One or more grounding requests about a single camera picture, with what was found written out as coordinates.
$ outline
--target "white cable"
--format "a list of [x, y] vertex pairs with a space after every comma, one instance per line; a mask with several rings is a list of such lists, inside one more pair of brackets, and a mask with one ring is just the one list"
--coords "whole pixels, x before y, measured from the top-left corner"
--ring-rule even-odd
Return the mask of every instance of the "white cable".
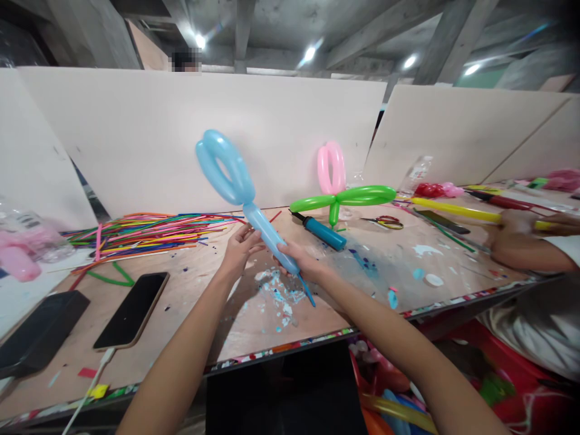
[[68, 430], [73, 425], [74, 419], [79, 415], [80, 409], [85, 404], [87, 398], [91, 394], [92, 389], [95, 387], [98, 379], [101, 377], [101, 373], [103, 373], [103, 369], [105, 368], [105, 366], [107, 365], [107, 363], [111, 360], [111, 358], [113, 357], [113, 354], [114, 353], [115, 353], [115, 348], [114, 347], [110, 347], [110, 348], [108, 348], [106, 350], [105, 354], [103, 355], [103, 358], [101, 358], [101, 364], [98, 367], [97, 374], [92, 379], [91, 386], [86, 391], [85, 397], [82, 399], [81, 403], [79, 403], [79, 406], [77, 407], [77, 410], [74, 412], [74, 414], [72, 415], [71, 419], [69, 420], [68, 425], [66, 425], [65, 429], [62, 431], [62, 435], [66, 435], [66, 433], [68, 432]]
[[[544, 387], [540, 387], [535, 390], [533, 393], [526, 393], [523, 396], [524, 407], [526, 409], [526, 419], [519, 423], [507, 423], [506, 426], [515, 434], [517, 435], [529, 435], [532, 431], [532, 411], [533, 411], [533, 402], [537, 397], [549, 397], [549, 396], [561, 396], [568, 399], [571, 399], [570, 396], [561, 394], [561, 393], [551, 393], [546, 392], [543, 393]], [[526, 429], [523, 431], [518, 431], [516, 429], [512, 429], [512, 427], [521, 427], [525, 426]]]

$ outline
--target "yellow balloon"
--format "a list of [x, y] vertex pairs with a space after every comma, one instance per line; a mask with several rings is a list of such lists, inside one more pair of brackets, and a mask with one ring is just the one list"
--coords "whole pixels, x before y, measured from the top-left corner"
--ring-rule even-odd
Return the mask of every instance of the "yellow balloon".
[[396, 417], [435, 435], [438, 433], [435, 423], [427, 414], [377, 396], [360, 393], [358, 397], [361, 405], [368, 410]]
[[[444, 202], [430, 201], [423, 198], [411, 198], [411, 202], [435, 210], [446, 211], [451, 214], [458, 214], [466, 218], [479, 219], [480, 221], [501, 223], [501, 216], [497, 213], [488, 213], [487, 211], [474, 210], [473, 208], [459, 207], [458, 205], [446, 204]], [[536, 230], [546, 231], [550, 228], [550, 222], [536, 221]]]

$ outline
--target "plastic bottle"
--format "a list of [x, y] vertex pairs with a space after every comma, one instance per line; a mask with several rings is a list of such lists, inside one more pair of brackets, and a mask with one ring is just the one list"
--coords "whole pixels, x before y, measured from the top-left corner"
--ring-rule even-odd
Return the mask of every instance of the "plastic bottle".
[[397, 189], [397, 192], [402, 198], [410, 198], [415, 193], [417, 186], [425, 178], [427, 171], [431, 167], [432, 156], [421, 156], [411, 166], [411, 169], [405, 175], [403, 182]]
[[44, 262], [56, 263], [74, 253], [74, 247], [35, 212], [0, 195], [0, 231], [29, 247]]
[[[346, 189], [352, 189], [354, 187], [364, 186], [363, 171], [355, 171], [349, 175], [346, 182]], [[338, 211], [338, 218], [342, 221], [348, 221], [352, 218], [352, 210], [346, 205], [341, 205]]]

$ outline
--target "green balloon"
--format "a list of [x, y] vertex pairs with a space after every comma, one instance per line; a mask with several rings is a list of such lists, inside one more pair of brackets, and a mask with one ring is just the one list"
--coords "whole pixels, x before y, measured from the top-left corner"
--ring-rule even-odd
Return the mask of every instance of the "green balloon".
[[338, 223], [339, 210], [340, 210], [340, 205], [337, 202], [333, 202], [330, 205], [330, 214], [328, 215], [328, 223], [333, 228]]
[[391, 187], [370, 185], [340, 192], [337, 195], [337, 202], [343, 205], [378, 205], [391, 202], [396, 196], [396, 190]]
[[310, 198], [299, 199], [290, 204], [290, 211], [308, 211], [315, 210], [316, 208], [326, 207], [327, 205], [334, 204], [337, 201], [337, 197], [334, 195], [320, 195], [311, 196]]
[[397, 196], [395, 189], [383, 185], [354, 187], [338, 195], [320, 195], [299, 199], [290, 204], [290, 211], [308, 211], [330, 205], [328, 221], [334, 226], [338, 223], [340, 205], [378, 205], [391, 202]]

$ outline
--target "wooden table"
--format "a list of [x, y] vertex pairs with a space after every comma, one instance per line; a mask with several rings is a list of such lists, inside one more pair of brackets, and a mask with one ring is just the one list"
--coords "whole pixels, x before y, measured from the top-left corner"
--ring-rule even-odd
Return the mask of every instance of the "wooden table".
[[[563, 199], [563, 195], [556, 194], [555, 200]], [[498, 211], [494, 206], [467, 196], [445, 201]], [[265, 214], [273, 218], [280, 210], [282, 213], [273, 225], [285, 239], [304, 245], [319, 261], [337, 269], [345, 279], [381, 303], [389, 304], [390, 298], [392, 300], [389, 288], [396, 288], [396, 310], [407, 318], [513, 291], [534, 281], [527, 274], [495, 263], [484, 253], [468, 252], [431, 225], [392, 205], [353, 208], [353, 217], [339, 223], [340, 228], [347, 229], [340, 233], [348, 240], [342, 252], [334, 251], [307, 232], [286, 207], [265, 210]], [[328, 219], [326, 209], [305, 214], [321, 222]], [[382, 214], [396, 216], [405, 228], [386, 230], [360, 219]], [[478, 243], [489, 242], [497, 230], [494, 225], [481, 221], [458, 216], [450, 218], [469, 227], [472, 231], [469, 237]], [[134, 279], [141, 274], [161, 271], [171, 276], [140, 340], [134, 347], [116, 352], [101, 376], [101, 384], [109, 384], [115, 389], [143, 380], [218, 269], [227, 240], [239, 225], [229, 225], [222, 233], [213, 234], [206, 240], [208, 246], [198, 245], [188, 250], [122, 261], [123, 268]], [[104, 276], [114, 278], [118, 274], [110, 263], [97, 269]], [[443, 285], [430, 285], [423, 279], [424, 274], [437, 275]], [[75, 278], [69, 276], [56, 291], [66, 291]], [[88, 378], [77, 376], [78, 372], [84, 367], [98, 368], [102, 354], [93, 351], [92, 345], [129, 289], [91, 276], [86, 276], [77, 289], [91, 304], [48, 367], [15, 383], [0, 404], [0, 419], [18, 416], [10, 421], [11, 425], [32, 416], [65, 410], [66, 403], [81, 398], [90, 383]], [[324, 337], [335, 337], [336, 331], [338, 335], [353, 331], [346, 316], [322, 289], [312, 285], [311, 291], [315, 293], [316, 308], [305, 297], [298, 280], [279, 277], [271, 253], [263, 251], [255, 255], [230, 294], [208, 364], [214, 369], [223, 368], [271, 355], [272, 348], [300, 347]]]

